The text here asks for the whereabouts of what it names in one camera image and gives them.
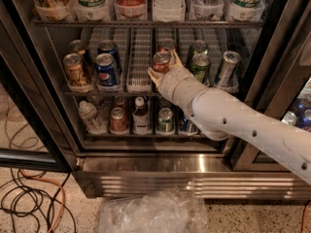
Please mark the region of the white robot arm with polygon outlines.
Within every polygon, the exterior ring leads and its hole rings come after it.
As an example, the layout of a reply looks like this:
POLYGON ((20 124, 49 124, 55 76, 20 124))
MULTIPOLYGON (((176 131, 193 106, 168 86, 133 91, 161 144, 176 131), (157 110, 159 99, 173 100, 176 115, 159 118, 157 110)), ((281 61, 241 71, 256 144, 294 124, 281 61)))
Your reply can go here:
POLYGON ((221 89, 205 86, 179 58, 165 74, 153 68, 148 73, 158 92, 205 136, 221 131, 238 137, 311 183, 311 133, 263 115, 221 89))

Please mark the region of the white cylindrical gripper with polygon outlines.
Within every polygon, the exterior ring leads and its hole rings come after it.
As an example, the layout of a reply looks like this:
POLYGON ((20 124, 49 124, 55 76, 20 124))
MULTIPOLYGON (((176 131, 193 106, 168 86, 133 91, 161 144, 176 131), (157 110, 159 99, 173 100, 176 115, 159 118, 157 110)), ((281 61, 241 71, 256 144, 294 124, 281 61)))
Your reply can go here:
POLYGON ((193 98, 202 90, 206 90, 207 87, 199 82, 188 69, 183 67, 184 65, 178 53, 172 50, 169 62, 170 71, 163 76, 160 72, 149 67, 148 74, 166 100, 186 110, 190 108, 193 98))

